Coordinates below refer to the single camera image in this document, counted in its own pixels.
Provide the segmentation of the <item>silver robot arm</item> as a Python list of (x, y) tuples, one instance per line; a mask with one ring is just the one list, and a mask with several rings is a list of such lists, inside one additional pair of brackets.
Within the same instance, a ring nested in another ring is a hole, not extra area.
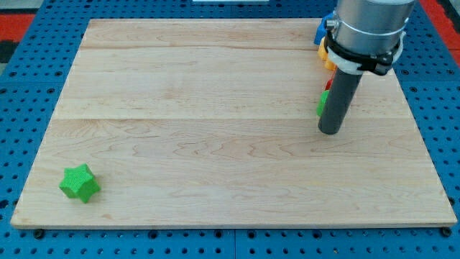
[(338, 0), (334, 41), (360, 55), (381, 55), (400, 40), (415, 0)]

